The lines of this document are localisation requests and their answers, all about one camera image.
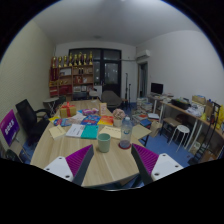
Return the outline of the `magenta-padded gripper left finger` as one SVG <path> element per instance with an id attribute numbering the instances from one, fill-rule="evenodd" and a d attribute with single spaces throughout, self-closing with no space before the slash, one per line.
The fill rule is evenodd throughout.
<path id="1" fill-rule="evenodd" d="M 93 145 L 88 145 L 67 157 L 57 157 L 44 170 L 81 186 L 93 155 Z"/>

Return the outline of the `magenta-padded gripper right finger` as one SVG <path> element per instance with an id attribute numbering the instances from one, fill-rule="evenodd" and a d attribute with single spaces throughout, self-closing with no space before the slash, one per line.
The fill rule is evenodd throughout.
<path id="1" fill-rule="evenodd" d="M 156 154 L 137 144 L 132 144 L 131 154 L 145 185 L 182 169 L 168 154 Z"/>

